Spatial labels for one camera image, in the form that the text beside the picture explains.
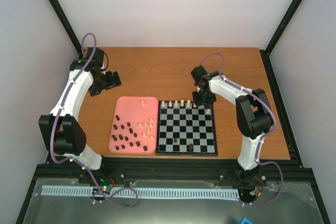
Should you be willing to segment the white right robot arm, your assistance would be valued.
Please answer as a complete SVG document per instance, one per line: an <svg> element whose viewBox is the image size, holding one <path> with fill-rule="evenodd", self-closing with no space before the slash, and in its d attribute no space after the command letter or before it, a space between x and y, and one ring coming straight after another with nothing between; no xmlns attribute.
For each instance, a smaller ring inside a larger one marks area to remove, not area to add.
<svg viewBox="0 0 336 224"><path fill-rule="evenodd" d="M272 126L277 126L265 91L244 88L218 71L208 73L203 66L195 67L191 76L197 87L192 93L196 106L214 103L217 95L235 106L237 125L243 135L238 164L245 171L257 167L264 138Z"/></svg>

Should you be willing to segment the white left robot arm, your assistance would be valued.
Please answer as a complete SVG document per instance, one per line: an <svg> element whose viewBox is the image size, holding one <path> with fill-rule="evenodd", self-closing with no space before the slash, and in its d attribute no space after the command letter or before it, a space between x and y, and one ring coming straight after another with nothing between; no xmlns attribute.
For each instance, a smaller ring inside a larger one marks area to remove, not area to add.
<svg viewBox="0 0 336 224"><path fill-rule="evenodd" d="M38 120L46 149L56 164L76 162L83 169L91 170L90 176L97 183L108 180L109 170L101 165L102 156L87 144L78 116L87 93L94 97L103 90L120 85L119 74L106 71L95 60L75 60L71 63L68 81L59 101L49 114L41 115Z"/></svg>

